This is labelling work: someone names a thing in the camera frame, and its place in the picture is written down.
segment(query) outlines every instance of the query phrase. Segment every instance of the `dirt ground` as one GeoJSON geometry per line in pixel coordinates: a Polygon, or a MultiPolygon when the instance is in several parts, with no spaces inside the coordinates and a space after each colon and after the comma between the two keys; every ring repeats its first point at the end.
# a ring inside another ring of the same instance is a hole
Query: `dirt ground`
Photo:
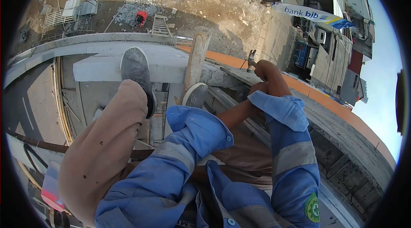
{"type": "MultiPolygon", "coordinates": [[[[61,8],[66,1],[59,0],[61,8]]],[[[126,0],[98,1],[98,13],[89,17],[86,22],[88,21],[88,25],[97,33],[102,33],[126,0]]],[[[32,1],[20,27],[30,28],[29,39],[16,44],[15,54],[40,44],[44,16],[39,15],[38,11],[45,3],[53,7],[58,5],[57,0],[32,1]]],[[[163,15],[170,16],[167,23],[175,24],[175,28],[170,29],[173,35],[192,38],[195,26],[208,27],[213,31],[208,49],[239,58],[245,58],[249,50],[256,48],[265,12],[265,7],[261,3],[252,0],[154,0],[152,3],[168,11],[163,15]],[[175,15],[171,14],[172,8],[178,9],[175,15]]],[[[119,24],[120,22],[113,22],[107,32],[121,32],[121,29],[126,29],[127,32],[136,31],[125,22],[122,26],[119,24]]],[[[144,28],[151,27],[152,19],[149,18],[144,28]]],[[[56,33],[59,31],[63,31],[61,25],[55,29],[56,33]]]]}

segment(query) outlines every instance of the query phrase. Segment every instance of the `blue uniform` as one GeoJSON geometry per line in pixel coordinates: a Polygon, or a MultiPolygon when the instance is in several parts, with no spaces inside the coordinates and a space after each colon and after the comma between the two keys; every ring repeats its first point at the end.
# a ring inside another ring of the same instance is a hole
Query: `blue uniform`
{"type": "MultiPolygon", "coordinates": [[[[248,96],[265,112],[273,156],[271,198],[254,185],[232,182],[215,161],[205,168],[224,227],[320,227],[320,176],[307,130],[304,103],[261,91],[248,96]]],[[[173,130],[162,144],[100,201],[97,227],[209,227],[202,193],[187,182],[199,159],[228,148],[234,139],[214,115],[199,108],[170,107],[173,130]]]]}

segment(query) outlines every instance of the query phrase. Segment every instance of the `road marking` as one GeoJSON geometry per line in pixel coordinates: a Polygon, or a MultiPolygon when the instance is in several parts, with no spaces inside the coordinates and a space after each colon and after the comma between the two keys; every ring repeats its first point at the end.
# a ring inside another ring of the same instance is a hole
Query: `road marking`
{"type": "Polygon", "coordinates": [[[28,111],[27,111],[27,107],[26,107],[25,102],[24,102],[24,97],[22,97],[22,99],[23,99],[24,109],[26,110],[26,114],[27,114],[28,122],[30,122],[31,129],[33,129],[33,130],[34,130],[33,123],[31,122],[31,119],[30,119],[30,117],[28,116],[28,111]]]}

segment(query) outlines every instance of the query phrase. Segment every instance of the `patch logo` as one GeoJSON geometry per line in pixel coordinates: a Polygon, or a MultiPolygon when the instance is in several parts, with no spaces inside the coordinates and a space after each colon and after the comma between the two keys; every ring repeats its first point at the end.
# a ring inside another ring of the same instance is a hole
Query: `patch logo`
{"type": "Polygon", "coordinates": [[[318,199],[315,192],[313,192],[310,197],[305,202],[305,216],[308,219],[318,223],[320,221],[320,211],[318,210],[318,199]]]}

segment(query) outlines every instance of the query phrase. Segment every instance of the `gray shoe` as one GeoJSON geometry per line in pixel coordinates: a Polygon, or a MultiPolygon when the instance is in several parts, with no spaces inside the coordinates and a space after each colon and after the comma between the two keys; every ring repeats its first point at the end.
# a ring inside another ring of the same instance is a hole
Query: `gray shoe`
{"type": "Polygon", "coordinates": [[[137,82],[146,92],[148,106],[146,119],[151,118],[157,109],[157,100],[150,81],[148,59],[141,48],[133,47],[124,52],[120,63],[120,73],[122,80],[131,79],[137,82]]]}
{"type": "Polygon", "coordinates": [[[208,94],[208,85],[205,83],[196,83],[188,89],[182,98],[181,105],[203,108],[204,101],[208,94]]]}

